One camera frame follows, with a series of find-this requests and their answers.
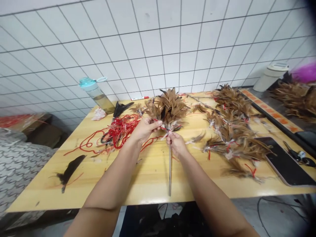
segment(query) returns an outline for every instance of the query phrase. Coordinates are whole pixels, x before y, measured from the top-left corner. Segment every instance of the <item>phone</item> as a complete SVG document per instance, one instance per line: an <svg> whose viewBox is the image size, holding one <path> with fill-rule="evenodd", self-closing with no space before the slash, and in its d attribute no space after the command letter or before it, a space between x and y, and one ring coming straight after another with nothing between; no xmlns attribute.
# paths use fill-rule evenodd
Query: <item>phone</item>
<svg viewBox="0 0 316 237"><path fill-rule="evenodd" d="M316 186L313 180L303 168L271 137L255 138L266 145L271 145L274 154L267 155L267 161L279 175L281 180L288 186Z"/></svg>

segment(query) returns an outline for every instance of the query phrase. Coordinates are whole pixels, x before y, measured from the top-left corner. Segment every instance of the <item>patterned cloth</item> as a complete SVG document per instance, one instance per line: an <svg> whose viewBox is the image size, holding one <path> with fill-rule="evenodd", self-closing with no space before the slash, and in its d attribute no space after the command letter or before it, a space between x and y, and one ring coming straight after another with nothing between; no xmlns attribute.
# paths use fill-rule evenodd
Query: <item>patterned cloth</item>
<svg viewBox="0 0 316 237"><path fill-rule="evenodd" d="M43 145L26 143L26 136L0 128L0 219L36 174L57 151ZM44 212L27 212L11 227L37 220Z"/></svg>

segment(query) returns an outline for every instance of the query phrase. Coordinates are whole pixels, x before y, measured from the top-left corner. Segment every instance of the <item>water bottle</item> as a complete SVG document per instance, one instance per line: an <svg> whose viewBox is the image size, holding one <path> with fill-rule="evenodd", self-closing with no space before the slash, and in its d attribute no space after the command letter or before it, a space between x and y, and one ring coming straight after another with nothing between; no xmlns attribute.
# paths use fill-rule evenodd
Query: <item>water bottle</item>
<svg viewBox="0 0 316 237"><path fill-rule="evenodd" d="M81 89L86 91L86 93L96 102L101 109L103 109L107 114L114 113L114 105L103 93L103 91L98 86L97 82L106 81L106 77L101 77L97 80L92 80L88 77L84 77L79 81L79 86Z"/></svg>

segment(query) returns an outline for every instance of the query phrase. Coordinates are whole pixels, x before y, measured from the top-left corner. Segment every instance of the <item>feather pile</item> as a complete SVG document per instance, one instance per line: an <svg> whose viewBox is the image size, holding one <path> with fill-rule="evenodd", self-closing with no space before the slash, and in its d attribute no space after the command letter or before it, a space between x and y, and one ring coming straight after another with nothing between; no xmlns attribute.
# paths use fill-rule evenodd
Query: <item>feather pile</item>
<svg viewBox="0 0 316 237"><path fill-rule="evenodd" d="M271 153L271 147L254 139L256 132L248 126L249 118L255 115L251 110L251 101L229 85L224 85L215 97L217 109L212 113L207 112L206 120L217 136L206 142L204 151L213 151L226 157L231 168L225 174L252 177L261 182L254 175L256 161L265 160L266 154ZM243 167L241 159L251 161L254 171L250 167Z"/></svg>
<svg viewBox="0 0 316 237"><path fill-rule="evenodd" d="M275 98L287 108L287 115L294 115L316 123L316 86L300 82L279 82L279 87L272 91Z"/></svg>
<svg viewBox="0 0 316 237"><path fill-rule="evenodd" d="M175 92L175 88L161 91L161 96L145 102L146 113L155 120L161 120L161 127L167 131L177 131L181 128L188 107L182 97Z"/></svg>

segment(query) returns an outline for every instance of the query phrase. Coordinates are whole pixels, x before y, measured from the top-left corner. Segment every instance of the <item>cable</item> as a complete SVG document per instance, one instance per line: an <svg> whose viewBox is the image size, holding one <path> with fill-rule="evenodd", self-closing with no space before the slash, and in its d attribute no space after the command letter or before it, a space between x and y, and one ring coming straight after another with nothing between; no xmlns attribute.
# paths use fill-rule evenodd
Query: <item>cable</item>
<svg viewBox="0 0 316 237"><path fill-rule="evenodd" d="M259 198L258 202L257 202L257 212L258 212L258 216L259 216L259 219L260 219L260 222L261 222L261 225L262 227L264 228L264 230L266 231L268 237L271 237L271 235L269 235L267 229L265 228L263 222L262 222L262 219L261 219L261 216L260 216L260 212L259 212L259 204L260 204L260 201L261 200L265 200L265 201L270 201L270 202L277 202L277 203L280 203L280 204L285 204L287 205L288 207L290 207L292 210L294 210L307 224L308 224L308 221L305 219L305 217L303 217L297 210L295 210L292 206L295 206L295 207L300 207L300 206L296 206L296 205L291 205L291 204L288 204L286 202L278 202L278 201L273 201L273 200L268 200L268 199L264 199L263 197Z"/></svg>

